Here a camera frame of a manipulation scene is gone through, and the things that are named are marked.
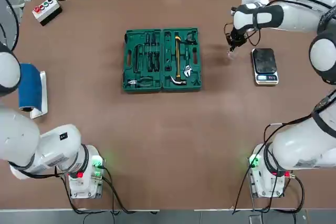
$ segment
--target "screwdriver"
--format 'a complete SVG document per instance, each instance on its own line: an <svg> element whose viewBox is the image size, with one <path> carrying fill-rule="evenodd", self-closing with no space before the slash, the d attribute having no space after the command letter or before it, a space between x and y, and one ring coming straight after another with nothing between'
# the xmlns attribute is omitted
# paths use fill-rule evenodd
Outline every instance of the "screwdriver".
<svg viewBox="0 0 336 224"><path fill-rule="evenodd" d="M160 53L158 52L157 50L157 41L154 37L154 43L156 44L156 50L155 50L155 53L154 53L154 71L155 72L158 72L160 70L160 61L159 61L159 55Z"/></svg>
<svg viewBox="0 0 336 224"><path fill-rule="evenodd" d="M147 51L147 59L148 59L147 71L152 72L153 71L152 42L150 41L150 35L149 34L148 34L148 40L147 40L147 36L146 36L146 41L149 42L149 48L150 48L149 54L148 54L148 51Z"/></svg>

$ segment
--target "brown table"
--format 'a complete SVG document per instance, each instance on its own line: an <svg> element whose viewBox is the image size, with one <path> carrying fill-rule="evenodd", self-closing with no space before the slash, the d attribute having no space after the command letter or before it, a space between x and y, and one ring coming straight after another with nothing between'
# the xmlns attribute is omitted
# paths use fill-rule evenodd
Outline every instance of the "brown table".
<svg viewBox="0 0 336 224"><path fill-rule="evenodd" d="M67 0L61 3L64 12L45 27L31 14L42 1L25 7L15 50L21 62L47 73L49 112L35 122L42 133L76 125L82 142L107 159L129 209L232 207L245 158L262 142L264 127L306 115L330 89L308 60L314 34L262 31L259 47L275 51L276 87L255 86L251 45L228 61L223 26L232 20L230 7L241 0ZM124 93L125 31L189 26L199 28L202 90ZM4 101L17 108L16 93ZM0 208L70 208L59 179L19 180L6 162L0 162L0 171ZM306 189L306 208L336 207L334 170L297 174ZM239 208L251 208L247 185ZM273 206L296 207L299 192L292 182L286 197L275 199ZM110 209L111 196L106 190L102 200L76 203ZM265 205L258 201L257 206Z"/></svg>

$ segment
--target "white robotic arm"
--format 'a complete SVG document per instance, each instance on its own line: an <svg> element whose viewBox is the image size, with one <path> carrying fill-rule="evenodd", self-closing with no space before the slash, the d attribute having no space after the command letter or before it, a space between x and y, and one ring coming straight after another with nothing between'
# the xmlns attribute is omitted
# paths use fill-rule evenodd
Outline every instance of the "white robotic arm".
<svg viewBox="0 0 336 224"><path fill-rule="evenodd" d="M226 34L230 50L246 42L248 31L316 31L309 48L310 62L325 82L336 84L335 6L336 0L242 0L242 5L232 8L234 28ZM332 93L328 97L332 103L325 110L314 111L310 118L276 134L271 144L256 146L250 161L258 153L252 174L259 197L272 197L274 188L274 195L281 195L285 171L336 166L334 98Z"/></svg>
<svg viewBox="0 0 336 224"><path fill-rule="evenodd" d="M0 43L0 97L18 88L20 64L14 54ZM57 168L69 174L72 198L101 196L103 159L92 145L81 144L78 129L71 124L40 135L33 120L0 103L0 159L10 164L20 179L34 177Z"/></svg>

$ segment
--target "green tool case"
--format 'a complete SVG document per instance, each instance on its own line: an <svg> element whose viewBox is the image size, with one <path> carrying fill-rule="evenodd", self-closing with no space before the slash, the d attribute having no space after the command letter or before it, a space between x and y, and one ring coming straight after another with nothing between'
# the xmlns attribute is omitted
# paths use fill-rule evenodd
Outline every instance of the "green tool case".
<svg viewBox="0 0 336 224"><path fill-rule="evenodd" d="M122 80L124 91L158 92L163 89L184 92L197 91L201 86L197 28L126 32Z"/></svg>

